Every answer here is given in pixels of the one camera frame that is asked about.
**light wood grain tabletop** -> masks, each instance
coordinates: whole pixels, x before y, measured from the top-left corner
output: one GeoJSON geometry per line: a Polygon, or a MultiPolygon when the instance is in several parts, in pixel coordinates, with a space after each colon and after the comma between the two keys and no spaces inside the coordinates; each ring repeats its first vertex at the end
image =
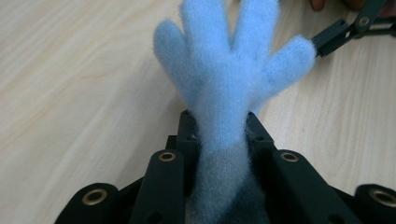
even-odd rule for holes
{"type": "MultiPolygon", "coordinates": [[[[0,2],[0,223],[53,223],[81,188],[119,189],[177,133],[183,105],[154,57],[180,0],[0,2]]],[[[228,0],[235,22],[239,1],[228,0]]],[[[274,50],[356,13],[281,1],[274,50]]],[[[259,117],[277,148],[305,155],[347,193],[396,189],[396,38],[353,40],[269,101],[259,117]]]]}

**wooden table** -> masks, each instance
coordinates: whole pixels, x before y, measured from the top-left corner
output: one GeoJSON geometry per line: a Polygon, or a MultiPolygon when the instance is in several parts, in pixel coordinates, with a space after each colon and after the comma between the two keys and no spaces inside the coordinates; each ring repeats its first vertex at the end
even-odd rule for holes
{"type": "MultiPolygon", "coordinates": [[[[227,1],[231,22],[238,2],[227,1]]],[[[0,223],[52,223],[79,189],[145,173],[185,109],[152,52],[179,0],[0,2],[0,223]]],[[[274,49],[348,12],[282,1],[274,49]]],[[[396,39],[364,37],[318,59],[259,117],[278,148],[329,184],[396,189],[396,39]]]]}

